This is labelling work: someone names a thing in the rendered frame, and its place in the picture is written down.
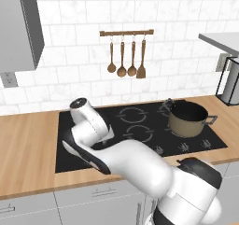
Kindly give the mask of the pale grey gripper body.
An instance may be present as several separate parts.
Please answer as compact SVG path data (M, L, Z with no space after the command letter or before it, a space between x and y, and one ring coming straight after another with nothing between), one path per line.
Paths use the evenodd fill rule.
M112 138L114 138L114 136L115 136L115 135L114 135L113 129L112 129L111 125L110 125L110 129L109 129L108 134L107 134L103 139L101 139L100 142L101 142L103 145L106 145L106 144L107 144L107 141L110 140L110 139L112 139Z

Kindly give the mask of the black glass hob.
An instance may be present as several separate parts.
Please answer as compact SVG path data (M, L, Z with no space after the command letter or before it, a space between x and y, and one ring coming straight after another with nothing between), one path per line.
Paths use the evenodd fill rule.
M205 125L202 132L192 138L175 135L168 127L169 111L161 106L162 102L95 108L108 119L114 137L99 142L92 148L95 150L109 148L125 139L141 141L162 157L227 148L209 125ZM59 113L55 173L91 168L63 147L63 133L74 125L70 111Z

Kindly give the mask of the wooden ladle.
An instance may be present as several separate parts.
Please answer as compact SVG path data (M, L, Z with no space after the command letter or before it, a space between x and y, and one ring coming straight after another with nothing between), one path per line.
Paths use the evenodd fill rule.
M121 65L120 65L120 68L117 71L117 75L119 77L125 77L126 76L126 69L125 69L124 65L122 64L123 60L124 60L124 42L120 43L120 56L121 56L121 61L120 61Z

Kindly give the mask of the small wooden spoon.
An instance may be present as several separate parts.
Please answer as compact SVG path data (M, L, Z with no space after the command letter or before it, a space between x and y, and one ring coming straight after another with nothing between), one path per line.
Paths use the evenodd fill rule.
M116 66L113 63L113 43L110 43L110 64L107 67L109 73L114 73L116 71Z

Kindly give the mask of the wooden spatula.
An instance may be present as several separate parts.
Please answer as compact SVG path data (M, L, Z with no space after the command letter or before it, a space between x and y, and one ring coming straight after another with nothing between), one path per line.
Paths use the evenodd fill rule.
M136 73L137 78L145 78L146 77L146 68L144 67L145 50L146 50L146 40L143 40L142 41L141 64L138 67L138 70L137 70L137 73Z

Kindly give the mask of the grey drawer front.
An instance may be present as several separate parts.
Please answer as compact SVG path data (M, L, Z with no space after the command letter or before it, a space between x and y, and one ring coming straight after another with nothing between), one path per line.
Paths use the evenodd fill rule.
M52 192L0 201L0 208L15 206L0 214L0 225L62 225Z
M117 190L114 194L91 197L96 190ZM54 192L63 225L135 225L137 204L145 195L128 181L93 185Z

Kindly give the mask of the grey cupboard door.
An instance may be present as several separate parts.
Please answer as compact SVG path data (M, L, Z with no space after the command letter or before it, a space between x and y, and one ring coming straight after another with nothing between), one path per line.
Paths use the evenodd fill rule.
M239 162L219 164L216 168L223 177L218 192L222 212L216 225L239 223Z
M157 206L157 202L158 202L157 199L153 199L149 196L146 196L143 225L148 224L148 221L150 220L151 215L152 215L152 213L154 212L154 210Z

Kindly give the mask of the grey shelf board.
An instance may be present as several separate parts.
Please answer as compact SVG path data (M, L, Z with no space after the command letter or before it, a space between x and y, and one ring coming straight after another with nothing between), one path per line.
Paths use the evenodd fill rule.
M239 32L199 34L199 38L232 56L239 56Z

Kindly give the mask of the wooden utensil rail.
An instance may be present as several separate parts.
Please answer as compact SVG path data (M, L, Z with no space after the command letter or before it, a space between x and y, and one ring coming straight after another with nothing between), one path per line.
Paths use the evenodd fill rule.
M154 29L140 31L100 31L100 36L118 36L118 35L153 35Z

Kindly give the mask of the grey wall cupboard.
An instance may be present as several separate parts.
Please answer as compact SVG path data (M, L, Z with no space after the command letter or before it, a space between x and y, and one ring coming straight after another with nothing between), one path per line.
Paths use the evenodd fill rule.
M36 0L0 0L0 73L36 70L44 46Z

